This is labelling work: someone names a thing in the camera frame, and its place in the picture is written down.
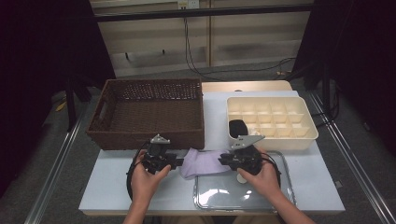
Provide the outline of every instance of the person's left hand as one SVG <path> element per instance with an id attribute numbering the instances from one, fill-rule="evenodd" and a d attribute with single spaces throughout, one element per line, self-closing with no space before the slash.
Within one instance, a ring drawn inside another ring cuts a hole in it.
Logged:
<path id="1" fill-rule="evenodd" d="M 167 165 L 155 175 L 149 173 L 141 163 L 144 153 L 145 151 L 139 153 L 136 160 L 137 165 L 132 175 L 131 187 L 134 203 L 149 203 L 161 180 L 164 179 L 171 170 L 171 166 Z"/>

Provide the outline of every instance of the plastic organizer box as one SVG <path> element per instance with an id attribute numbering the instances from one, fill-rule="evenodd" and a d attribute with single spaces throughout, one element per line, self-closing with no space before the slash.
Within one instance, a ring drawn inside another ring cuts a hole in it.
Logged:
<path id="1" fill-rule="evenodd" d="M 255 146 L 266 150 L 307 149 L 318 138 L 301 97 L 230 97 L 227 117 L 243 120 L 249 135 L 264 135 Z"/>
<path id="2" fill-rule="evenodd" d="M 141 148 L 158 133 L 171 149 L 204 148 L 201 79 L 110 79 L 86 133 L 104 150 Z"/>

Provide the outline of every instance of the brown wicker basket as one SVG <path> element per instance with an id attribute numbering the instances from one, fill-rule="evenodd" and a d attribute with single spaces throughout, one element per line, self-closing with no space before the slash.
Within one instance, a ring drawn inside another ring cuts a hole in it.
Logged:
<path id="1" fill-rule="evenodd" d="M 159 133 L 172 149 L 205 146 L 200 78 L 110 79 L 87 135 L 104 150 L 136 149 Z"/>

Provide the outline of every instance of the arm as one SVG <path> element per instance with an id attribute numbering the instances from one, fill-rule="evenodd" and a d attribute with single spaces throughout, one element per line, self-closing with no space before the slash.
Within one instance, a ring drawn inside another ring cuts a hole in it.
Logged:
<path id="1" fill-rule="evenodd" d="M 131 181 L 134 200 L 132 201 L 128 214 L 123 221 L 124 224 L 141 224 L 143 222 L 152 196 L 157 190 L 161 180 L 164 179 L 171 170 L 171 166 L 167 165 L 156 175 L 150 174 L 140 163 L 143 159 L 143 154 L 144 151 L 140 152 L 140 155 L 136 160 L 137 165 L 134 168 Z"/>
<path id="2" fill-rule="evenodd" d="M 315 223 L 282 193 L 277 184 L 275 168 L 271 163 L 264 161 L 262 170 L 257 175 L 251 175 L 240 168 L 238 168 L 238 173 L 274 206 L 286 223 Z"/>

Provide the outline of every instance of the hand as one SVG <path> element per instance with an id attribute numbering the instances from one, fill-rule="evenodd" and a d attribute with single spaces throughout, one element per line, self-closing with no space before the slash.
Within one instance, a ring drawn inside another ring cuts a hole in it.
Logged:
<path id="1" fill-rule="evenodd" d="M 266 153 L 265 150 L 259 149 L 260 153 Z M 270 200 L 271 196 L 277 195 L 281 190 L 277 183 L 276 170 L 268 161 L 262 162 L 262 169 L 257 175 L 251 175 L 247 171 L 238 168 L 238 173 L 249 182 L 257 192 Z"/>
<path id="2" fill-rule="evenodd" d="M 137 165 L 132 175 L 131 187 L 134 202 L 149 203 L 161 180 L 164 179 L 171 170 L 171 166 L 167 165 L 159 173 L 153 175 L 146 171 L 141 163 L 144 153 L 145 151 L 141 151 L 136 159 Z"/>

